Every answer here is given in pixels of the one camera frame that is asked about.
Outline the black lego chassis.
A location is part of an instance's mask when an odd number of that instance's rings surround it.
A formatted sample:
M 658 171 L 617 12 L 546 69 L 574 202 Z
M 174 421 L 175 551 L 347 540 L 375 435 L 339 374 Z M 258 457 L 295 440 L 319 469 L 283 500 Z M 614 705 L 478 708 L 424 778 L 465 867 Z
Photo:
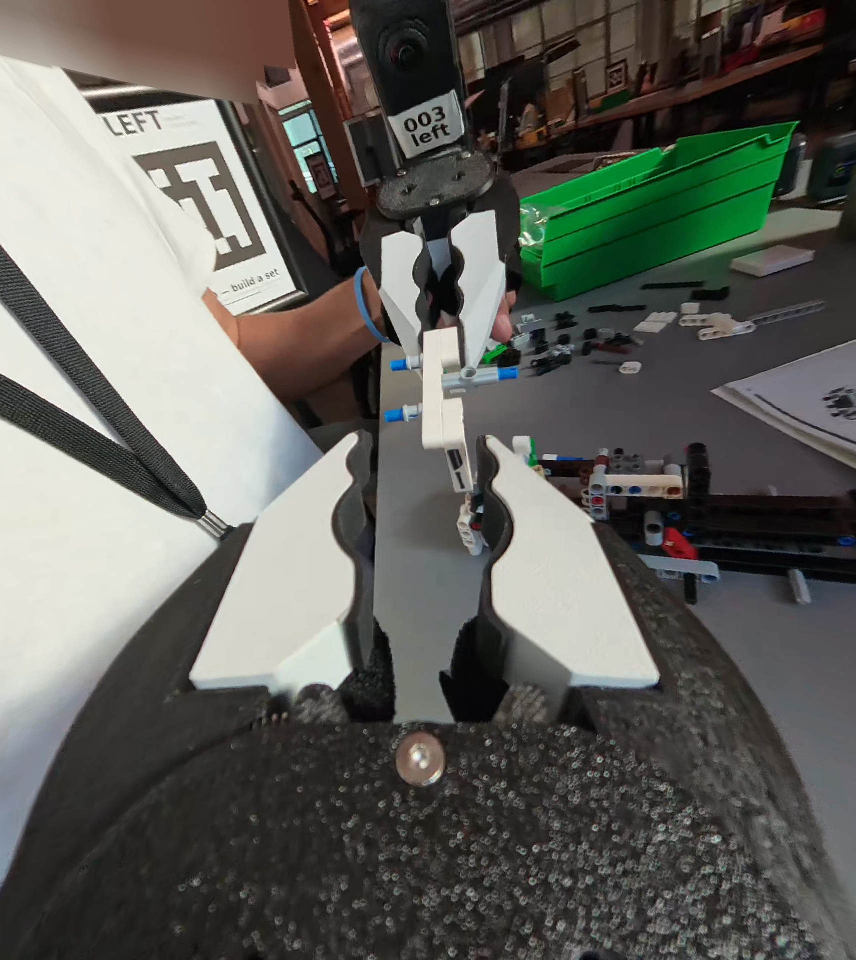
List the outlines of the black lego chassis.
M 798 605 L 810 601 L 810 580 L 856 586 L 856 490 L 841 497 L 713 493 L 701 442 L 674 462 L 620 447 L 587 459 L 539 457 L 533 439 L 518 436 L 507 458 L 610 528 L 659 577 L 682 582 L 690 605 L 697 584 L 721 572 L 783 577 Z

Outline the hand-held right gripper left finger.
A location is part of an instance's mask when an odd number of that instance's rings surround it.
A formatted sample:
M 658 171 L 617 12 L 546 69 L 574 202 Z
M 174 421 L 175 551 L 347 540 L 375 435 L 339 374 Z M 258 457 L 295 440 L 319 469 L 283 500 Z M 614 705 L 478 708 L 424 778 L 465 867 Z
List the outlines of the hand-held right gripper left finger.
M 254 522 L 190 672 L 199 690 L 340 687 L 375 649 L 373 440 L 342 438 Z

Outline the lego instruction booklet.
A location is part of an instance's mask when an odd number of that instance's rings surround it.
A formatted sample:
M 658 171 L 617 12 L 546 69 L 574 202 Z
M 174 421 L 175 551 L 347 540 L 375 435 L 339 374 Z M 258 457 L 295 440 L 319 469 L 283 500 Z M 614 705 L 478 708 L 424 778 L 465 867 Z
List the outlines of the lego instruction booklet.
M 856 470 L 856 340 L 729 382 L 713 394 Z

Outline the white flat box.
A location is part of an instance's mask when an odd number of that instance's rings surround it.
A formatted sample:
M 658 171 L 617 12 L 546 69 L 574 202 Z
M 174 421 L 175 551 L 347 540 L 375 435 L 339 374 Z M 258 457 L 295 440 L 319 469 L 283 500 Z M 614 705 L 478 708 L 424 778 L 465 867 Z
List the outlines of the white flat box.
M 813 261 L 811 248 L 775 245 L 733 258 L 729 270 L 752 279 L 767 277 L 796 269 Z

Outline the framed marker sign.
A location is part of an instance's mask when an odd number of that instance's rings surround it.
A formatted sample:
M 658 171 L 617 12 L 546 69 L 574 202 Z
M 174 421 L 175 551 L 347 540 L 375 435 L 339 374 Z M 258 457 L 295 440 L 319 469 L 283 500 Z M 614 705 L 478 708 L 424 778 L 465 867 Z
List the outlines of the framed marker sign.
M 301 306 L 309 287 L 262 170 L 227 101 L 69 71 L 109 134 L 211 235 L 210 289 L 234 315 Z

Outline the wooden post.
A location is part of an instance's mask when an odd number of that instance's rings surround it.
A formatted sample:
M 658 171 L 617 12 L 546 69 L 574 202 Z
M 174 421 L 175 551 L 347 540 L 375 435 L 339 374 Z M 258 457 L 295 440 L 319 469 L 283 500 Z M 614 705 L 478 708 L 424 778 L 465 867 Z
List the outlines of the wooden post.
M 344 126 L 352 112 L 325 25 L 325 2 L 290 1 L 289 11 L 297 67 L 334 163 L 340 192 L 351 210 L 364 213 L 370 205 L 369 190 L 362 186 Z

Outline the blue wristband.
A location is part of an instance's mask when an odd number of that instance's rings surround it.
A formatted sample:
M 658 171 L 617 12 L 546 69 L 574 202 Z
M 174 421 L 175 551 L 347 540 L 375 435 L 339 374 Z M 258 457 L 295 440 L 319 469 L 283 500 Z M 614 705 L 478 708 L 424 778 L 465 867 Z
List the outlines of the blue wristband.
M 367 328 L 368 332 L 379 342 L 379 343 L 390 343 L 389 337 L 380 330 L 380 328 L 375 323 L 374 319 L 371 316 L 369 308 L 367 306 L 367 301 L 364 295 L 364 279 L 368 274 L 366 266 L 360 267 L 354 273 L 353 277 L 353 290 L 355 295 L 355 303 L 359 314 L 362 318 L 364 326 Z

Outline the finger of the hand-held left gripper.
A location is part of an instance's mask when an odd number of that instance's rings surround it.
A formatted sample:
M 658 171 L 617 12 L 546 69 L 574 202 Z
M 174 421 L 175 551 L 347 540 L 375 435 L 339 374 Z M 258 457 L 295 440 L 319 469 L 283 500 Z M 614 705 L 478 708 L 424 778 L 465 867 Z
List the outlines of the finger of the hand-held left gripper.
M 448 247 L 451 263 L 440 318 L 457 330 L 459 363 L 479 364 L 506 292 L 496 213 L 467 215 L 449 232 Z
M 387 234 L 381 247 L 379 293 L 405 354 L 421 354 L 423 334 L 441 318 L 445 241 L 417 232 Z

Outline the green plastic bin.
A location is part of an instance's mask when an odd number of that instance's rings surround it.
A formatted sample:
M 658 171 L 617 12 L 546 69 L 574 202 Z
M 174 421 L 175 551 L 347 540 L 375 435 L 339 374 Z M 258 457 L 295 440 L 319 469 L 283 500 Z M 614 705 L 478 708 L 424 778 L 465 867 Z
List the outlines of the green plastic bin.
M 795 128 L 683 137 L 523 198 L 525 284 L 564 301 L 757 232 Z

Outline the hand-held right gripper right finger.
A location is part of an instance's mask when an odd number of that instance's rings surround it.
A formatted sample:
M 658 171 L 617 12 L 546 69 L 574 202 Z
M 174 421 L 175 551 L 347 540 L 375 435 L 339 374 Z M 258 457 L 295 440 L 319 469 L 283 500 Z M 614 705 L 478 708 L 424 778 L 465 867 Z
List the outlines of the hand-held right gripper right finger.
M 443 671 L 451 710 L 495 710 L 531 687 L 548 710 L 574 690 L 656 690 L 660 673 L 585 512 L 497 438 L 478 438 L 482 538 L 476 615 Z

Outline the warehouse shelving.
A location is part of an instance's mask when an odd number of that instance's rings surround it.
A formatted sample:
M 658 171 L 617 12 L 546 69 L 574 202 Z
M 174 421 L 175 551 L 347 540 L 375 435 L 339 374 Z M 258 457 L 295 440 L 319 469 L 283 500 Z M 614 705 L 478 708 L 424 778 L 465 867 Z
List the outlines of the warehouse shelving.
M 518 167 L 796 122 L 856 130 L 856 1 L 454 2 L 469 112 Z

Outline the white lego sub-assembly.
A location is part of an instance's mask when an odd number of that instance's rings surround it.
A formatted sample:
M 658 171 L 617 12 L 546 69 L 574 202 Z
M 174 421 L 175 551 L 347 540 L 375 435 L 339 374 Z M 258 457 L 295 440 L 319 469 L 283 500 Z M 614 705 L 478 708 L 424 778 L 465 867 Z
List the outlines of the white lego sub-assembly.
M 388 424 L 416 423 L 421 446 L 444 456 L 454 491 L 476 492 L 477 482 L 465 432 L 463 400 L 473 390 L 518 378 L 519 367 L 471 366 L 461 359 L 458 330 L 438 328 L 424 333 L 418 354 L 390 360 L 394 373 L 415 374 L 420 399 L 384 412 Z

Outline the dark green container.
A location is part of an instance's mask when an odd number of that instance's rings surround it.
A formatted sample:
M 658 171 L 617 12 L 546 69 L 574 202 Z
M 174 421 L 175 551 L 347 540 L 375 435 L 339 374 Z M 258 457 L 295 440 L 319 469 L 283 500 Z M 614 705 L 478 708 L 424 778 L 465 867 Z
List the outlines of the dark green container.
M 856 167 L 856 129 L 826 138 L 812 161 L 806 198 L 824 204 L 843 200 Z

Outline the pile of black white lego pieces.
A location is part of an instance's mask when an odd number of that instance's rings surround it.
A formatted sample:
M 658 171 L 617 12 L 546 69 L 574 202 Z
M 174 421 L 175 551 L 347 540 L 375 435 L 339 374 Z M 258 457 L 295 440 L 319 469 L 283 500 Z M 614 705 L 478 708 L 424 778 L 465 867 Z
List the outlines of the pile of black white lego pieces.
M 611 358 L 603 360 L 605 364 L 617 366 L 625 375 L 634 374 L 640 370 L 640 363 L 622 361 L 622 357 L 643 345 L 644 334 L 653 335 L 671 325 L 678 325 L 681 329 L 695 330 L 698 341 L 708 342 L 746 335 L 763 327 L 812 316 L 826 308 L 825 301 L 812 299 L 744 319 L 737 319 L 721 310 L 707 310 L 707 306 L 725 301 L 730 290 L 728 285 L 692 289 L 688 299 L 677 309 L 651 311 L 630 332 L 585 326 L 581 331 L 580 353 L 582 356 L 611 354 Z M 529 368 L 537 377 L 570 364 L 575 354 L 575 344 L 568 330 L 578 325 L 577 317 L 570 311 L 558 311 L 554 314 L 553 322 L 554 327 L 548 327 L 535 316 L 522 316 L 508 345 L 491 348 L 483 356 L 483 362 L 493 367 L 499 378 L 517 377 L 525 359 L 529 360 Z

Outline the person's left forearm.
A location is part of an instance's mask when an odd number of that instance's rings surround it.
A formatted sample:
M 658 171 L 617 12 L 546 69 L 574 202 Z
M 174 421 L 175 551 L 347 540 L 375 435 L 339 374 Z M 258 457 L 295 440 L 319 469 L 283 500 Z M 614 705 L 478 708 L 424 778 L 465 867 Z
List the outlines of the person's left forearm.
M 377 326 L 381 299 L 373 276 L 364 279 L 367 306 Z M 202 301 L 231 342 L 280 402 L 306 400 L 345 375 L 378 342 L 364 326 L 353 280 L 289 311 L 233 315 L 212 290 Z

